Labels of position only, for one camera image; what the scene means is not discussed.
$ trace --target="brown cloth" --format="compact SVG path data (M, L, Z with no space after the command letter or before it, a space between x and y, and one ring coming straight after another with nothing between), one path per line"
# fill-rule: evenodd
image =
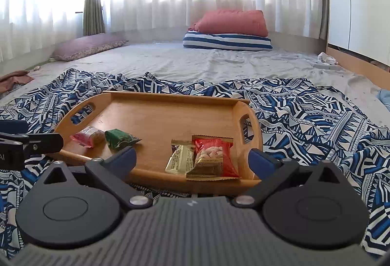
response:
M0 94L11 91L14 85L25 85L34 80L28 73L27 70L18 70L0 77Z

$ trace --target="wooden bed frame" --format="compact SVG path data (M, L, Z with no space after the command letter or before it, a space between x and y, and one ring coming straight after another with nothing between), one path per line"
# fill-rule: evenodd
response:
M327 47L326 54L336 58L339 65L355 74L366 76L374 85L390 90L390 73L362 59Z

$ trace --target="wall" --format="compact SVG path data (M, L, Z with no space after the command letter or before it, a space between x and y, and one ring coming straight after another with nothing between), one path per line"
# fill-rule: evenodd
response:
M153 41L180 41L186 31L186 27L170 29L155 28L153 30L117 32L115 34L128 39L130 43L150 43ZM291 52L319 54L325 51L326 48L326 42L321 39L305 38L277 32L270 32L270 38L274 47ZM28 69L47 62L54 48L55 46L37 49L6 62L1 62L0 76L15 70Z

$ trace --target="red pillow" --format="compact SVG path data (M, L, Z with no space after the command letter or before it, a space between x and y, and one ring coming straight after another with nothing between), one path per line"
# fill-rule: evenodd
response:
M216 10L207 12L189 30L206 34L240 33L268 36L263 11Z

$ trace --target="blue patterned blanket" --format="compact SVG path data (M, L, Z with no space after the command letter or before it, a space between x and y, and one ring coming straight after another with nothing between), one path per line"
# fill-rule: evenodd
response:
M171 82L146 73L141 78L69 69L52 83L0 107L0 119L26 120L30 133L52 132L77 103L104 90L245 98L259 119L264 151L302 165L333 161L361 196L370 213L362 247L373 256L390 245L390 131L368 120L348 98L344 105L307 79L243 79L212 84L204 80ZM246 137L251 136L246 127ZM42 171L47 158L23 172L0 171L4 211L0 246L8 257L23 247L14 214Z

